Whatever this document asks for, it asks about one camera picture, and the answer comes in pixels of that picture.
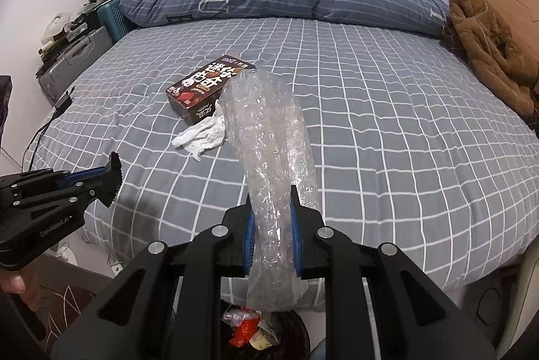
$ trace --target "silver bolt head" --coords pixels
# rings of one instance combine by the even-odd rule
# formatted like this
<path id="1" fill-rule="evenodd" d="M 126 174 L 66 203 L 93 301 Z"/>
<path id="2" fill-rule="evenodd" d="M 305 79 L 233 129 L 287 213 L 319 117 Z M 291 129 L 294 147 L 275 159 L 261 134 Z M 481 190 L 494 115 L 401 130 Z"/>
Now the silver bolt head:
<path id="1" fill-rule="evenodd" d="M 153 241 L 148 245 L 148 252 L 153 255 L 160 254 L 165 249 L 165 245 L 162 241 Z"/>
<path id="2" fill-rule="evenodd" d="M 333 235 L 335 235 L 335 232 L 331 228 L 329 228 L 327 226 L 323 226 L 323 227 L 319 228 L 316 233 L 321 238 L 331 238 L 331 237 L 333 237 Z"/>
<path id="3" fill-rule="evenodd" d="M 228 228 L 225 225 L 216 225 L 211 229 L 211 233 L 216 237 L 224 237 L 228 234 Z"/>
<path id="4" fill-rule="evenodd" d="M 384 255 L 387 255 L 388 257 L 392 257 L 393 255 L 397 254 L 397 246 L 395 246 L 393 243 L 382 244 L 380 250 Z"/>

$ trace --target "brown fleece coat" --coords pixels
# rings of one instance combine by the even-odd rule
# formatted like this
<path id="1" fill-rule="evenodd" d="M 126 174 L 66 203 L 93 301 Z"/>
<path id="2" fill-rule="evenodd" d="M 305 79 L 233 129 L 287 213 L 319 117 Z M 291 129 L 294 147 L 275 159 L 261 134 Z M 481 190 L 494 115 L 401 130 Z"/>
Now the brown fleece coat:
<path id="1" fill-rule="evenodd" d="M 518 115 L 532 115 L 539 65 L 503 17 L 484 0 L 449 0 L 449 11 L 475 76 Z"/>

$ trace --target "human hand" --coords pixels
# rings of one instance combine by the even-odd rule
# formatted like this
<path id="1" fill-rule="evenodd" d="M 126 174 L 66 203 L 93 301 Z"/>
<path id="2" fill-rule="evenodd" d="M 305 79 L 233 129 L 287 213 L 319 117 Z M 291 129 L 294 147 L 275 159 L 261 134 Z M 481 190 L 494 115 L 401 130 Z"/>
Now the human hand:
<path id="1" fill-rule="evenodd" d="M 20 271 L 0 269 L 0 289 L 19 295 L 33 312 L 39 309 L 41 287 L 32 266 L 26 266 Z"/>

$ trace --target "white tissue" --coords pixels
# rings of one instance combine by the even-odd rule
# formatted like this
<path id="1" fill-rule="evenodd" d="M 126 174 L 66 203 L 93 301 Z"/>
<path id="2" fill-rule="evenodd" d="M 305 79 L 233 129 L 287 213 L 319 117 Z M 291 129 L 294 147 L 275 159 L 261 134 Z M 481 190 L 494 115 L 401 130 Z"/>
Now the white tissue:
<path id="1" fill-rule="evenodd" d="M 200 154 L 219 146 L 225 139 L 225 116 L 218 101 L 215 102 L 215 112 L 197 124 L 189 127 L 172 140 L 174 147 L 183 146 L 195 161 L 200 161 Z"/>

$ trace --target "clear plastic bag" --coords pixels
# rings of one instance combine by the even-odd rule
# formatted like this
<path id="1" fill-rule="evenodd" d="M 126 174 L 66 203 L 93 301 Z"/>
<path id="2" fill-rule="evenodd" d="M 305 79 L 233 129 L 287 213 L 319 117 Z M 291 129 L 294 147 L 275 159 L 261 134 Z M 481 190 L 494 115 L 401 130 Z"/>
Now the clear plastic bag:
<path id="1" fill-rule="evenodd" d="M 260 313 L 241 308 L 229 308 L 223 313 L 221 320 L 231 327 L 239 327 L 243 321 L 260 318 Z"/>
<path id="2" fill-rule="evenodd" d="M 316 173 L 303 115 L 287 84 L 263 70 L 244 70 L 219 100 L 228 139 L 242 162 L 255 214 L 255 247 L 247 306 L 288 310 L 307 290 L 296 276 L 290 185 L 319 209 Z"/>

